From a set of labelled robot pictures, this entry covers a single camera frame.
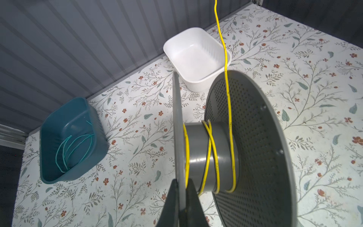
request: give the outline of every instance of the blue container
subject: blue container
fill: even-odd
[[[70,148],[80,144],[68,159],[69,170],[63,173],[56,165],[56,153],[61,143],[72,136],[67,146],[79,136],[92,135],[91,140],[77,140]],[[58,181],[73,181],[92,169],[107,154],[108,145],[97,111],[85,98],[77,97],[51,113],[40,129],[40,178],[46,184]],[[62,149],[57,155],[57,163],[65,171]]]

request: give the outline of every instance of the gray corrugated wall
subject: gray corrugated wall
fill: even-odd
[[[250,0],[218,1],[222,18]],[[166,40],[215,22],[214,0],[3,0],[0,124],[30,132],[163,53]]]
[[[262,6],[363,48],[362,0],[264,0]]]

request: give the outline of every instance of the floral tablecloth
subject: floral tablecloth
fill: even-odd
[[[221,23],[233,58],[275,109],[293,160],[298,227],[363,223],[363,51],[256,5]],[[219,39],[216,28],[209,31]],[[13,226],[154,226],[175,177],[172,70],[162,57],[89,101],[107,156],[78,180],[46,185],[39,133],[26,143]],[[186,122],[200,121],[208,91],[182,83]],[[210,193],[205,218],[221,226]]]

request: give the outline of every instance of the white plastic bin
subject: white plastic bin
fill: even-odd
[[[201,28],[180,32],[166,41],[163,49],[192,92],[209,89],[217,75],[224,71],[222,44]]]

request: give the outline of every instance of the orange flower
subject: orange flower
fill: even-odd
[[[318,194],[319,194],[320,196],[322,196],[322,197],[324,197],[324,196],[325,196],[325,192],[324,192],[323,190],[321,190],[321,189],[318,189]]]
[[[346,123],[348,123],[348,122],[353,123],[353,121],[351,120],[350,117],[348,117],[348,118],[345,117],[344,120],[345,120]]]
[[[315,159],[315,163],[318,164],[318,166],[320,166],[322,164],[322,162],[318,158]]]
[[[353,143],[359,143],[360,145],[363,146],[363,139],[361,139],[359,136],[357,137],[353,137],[353,140],[352,140]]]
[[[107,185],[107,183],[109,182],[109,179],[105,178],[105,180],[103,182],[105,183],[105,185]]]

